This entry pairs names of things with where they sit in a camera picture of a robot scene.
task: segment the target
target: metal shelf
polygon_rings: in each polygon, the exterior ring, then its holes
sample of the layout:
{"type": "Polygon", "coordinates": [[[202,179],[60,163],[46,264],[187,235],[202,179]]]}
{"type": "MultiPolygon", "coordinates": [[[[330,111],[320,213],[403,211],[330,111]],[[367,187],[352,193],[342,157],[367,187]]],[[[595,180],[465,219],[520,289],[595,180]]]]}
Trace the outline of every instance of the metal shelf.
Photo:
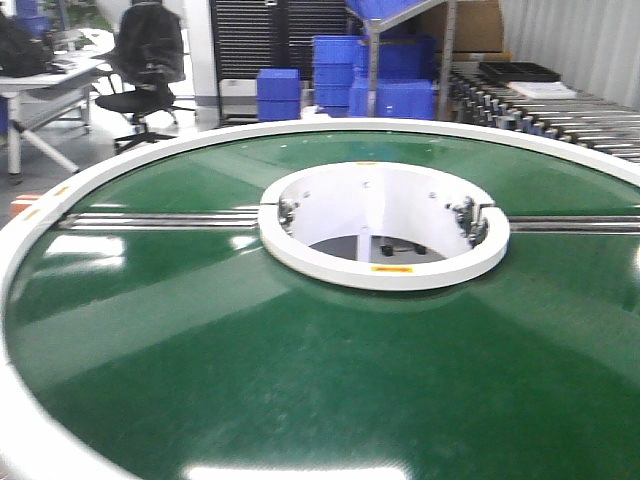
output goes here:
{"type": "Polygon", "coordinates": [[[451,73],[451,60],[453,56],[453,40],[455,37],[456,16],[458,12],[458,0],[424,0],[412,5],[396,15],[385,19],[360,18],[369,35],[369,96],[367,114],[373,117],[376,111],[376,91],[378,89],[378,65],[380,56],[380,35],[427,10],[447,3],[447,24],[445,27],[444,45],[442,48],[442,63],[440,65],[440,95],[438,96],[438,120],[446,117],[447,92],[449,90],[449,74],[451,73]]]}

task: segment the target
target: green conveyor belt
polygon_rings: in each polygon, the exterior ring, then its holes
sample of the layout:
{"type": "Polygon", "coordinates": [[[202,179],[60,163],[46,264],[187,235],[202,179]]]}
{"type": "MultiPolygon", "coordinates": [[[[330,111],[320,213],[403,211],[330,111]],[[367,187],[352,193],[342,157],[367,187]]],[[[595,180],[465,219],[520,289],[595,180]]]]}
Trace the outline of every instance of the green conveyor belt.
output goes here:
{"type": "MultiPolygon", "coordinates": [[[[310,133],[175,155],[73,212],[255,205],[329,162],[423,165],[508,215],[633,215],[637,187],[547,155],[401,133],[310,133]]],[[[257,230],[47,231],[6,305],[45,409],[153,480],[194,466],[396,467],[408,479],[640,475],[640,236],[512,234],[489,273],[434,291],[316,281],[257,230]]]]}

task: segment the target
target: blue plastic crate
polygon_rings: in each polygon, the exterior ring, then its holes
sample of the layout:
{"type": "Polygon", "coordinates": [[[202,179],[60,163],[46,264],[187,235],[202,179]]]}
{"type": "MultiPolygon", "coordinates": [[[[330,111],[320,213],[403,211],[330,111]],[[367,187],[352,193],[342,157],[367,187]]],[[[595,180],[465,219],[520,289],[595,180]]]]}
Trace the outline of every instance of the blue plastic crate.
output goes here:
{"type": "Polygon", "coordinates": [[[300,100],[302,87],[297,68],[263,68],[257,77],[258,100],[300,100]]]}
{"type": "MultiPolygon", "coordinates": [[[[436,40],[428,35],[385,37],[378,56],[379,78],[433,78],[436,40]]],[[[354,58],[356,77],[369,76],[369,46],[359,44],[354,58]]]]}
{"type": "Polygon", "coordinates": [[[258,120],[260,122],[297,120],[299,118],[300,100],[258,101],[258,120]]]}
{"type": "Polygon", "coordinates": [[[345,85],[353,83],[353,64],[351,63],[314,63],[314,85],[345,85]]]}
{"type": "Polygon", "coordinates": [[[358,16],[366,19],[384,19],[402,12],[421,0],[346,0],[358,16]]]}
{"type": "Polygon", "coordinates": [[[40,13],[38,11],[38,0],[17,0],[16,16],[18,17],[35,17],[40,13]]]}
{"type": "Polygon", "coordinates": [[[350,85],[316,85],[315,103],[323,107],[346,107],[350,90],[350,85]]]}
{"type": "Polygon", "coordinates": [[[319,113],[326,113],[331,118],[344,118],[349,116],[349,107],[332,107],[327,105],[322,107],[319,113]]]}
{"type": "Polygon", "coordinates": [[[353,64],[356,47],[363,38],[359,35],[316,35],[313,37],[313,61],[353,64]]]}
{"type": "MultiPolygon", "coordinates": [[[[369,79],[358,78],[349,92],[349,116],[366,117],[369,79]]],[[[433,120],[433,86],[429,80],[380,79],[376,117],[433,120]]]]}
{"type": "Polygon", "coordinates": [[[16,20],[22,28],[35,38],[41,38],[45,32],[51,30],[51,20],[46,15],[16,17],[16,20]]]}
{"type": "Polygon", "coordinates": [[[5,134],[9,131],[9,108],[5,97],[0,95],[0,133],[5,134]]]}

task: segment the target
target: black radiator panel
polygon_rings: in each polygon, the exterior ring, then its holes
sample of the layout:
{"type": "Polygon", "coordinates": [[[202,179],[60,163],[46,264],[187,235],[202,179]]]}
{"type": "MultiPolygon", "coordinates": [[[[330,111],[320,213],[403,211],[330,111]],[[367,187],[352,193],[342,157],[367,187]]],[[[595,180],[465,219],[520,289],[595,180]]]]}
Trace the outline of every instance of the black radiator panel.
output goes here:
{"type": "Polygon", "coordinates": [[[254,79],[261,68],[313,76],[312,38],[342,35],[343,0],[211,0],[218,79],[254,79]]]}

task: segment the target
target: desk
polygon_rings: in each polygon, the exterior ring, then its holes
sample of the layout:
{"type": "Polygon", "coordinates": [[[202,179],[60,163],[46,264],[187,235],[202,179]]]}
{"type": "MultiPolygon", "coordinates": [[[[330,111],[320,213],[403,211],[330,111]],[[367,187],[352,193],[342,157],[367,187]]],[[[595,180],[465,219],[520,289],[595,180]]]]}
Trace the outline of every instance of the desk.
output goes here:
{"type": "Polygon", "coordinates": [[[65,74],[0,77],[0,95],[8,99],[9,107],[8,174],[13,183],[21,181],[20,137],[70,172],[79,170],[75,163],[33,133],[33,130],[59,118],[82,102],[81,120],[85,125],[89,124],[89,92],[93,70],[104,60],[92,59],[80,52],[68,58],[76,63],[76,67],[65,74]]]}

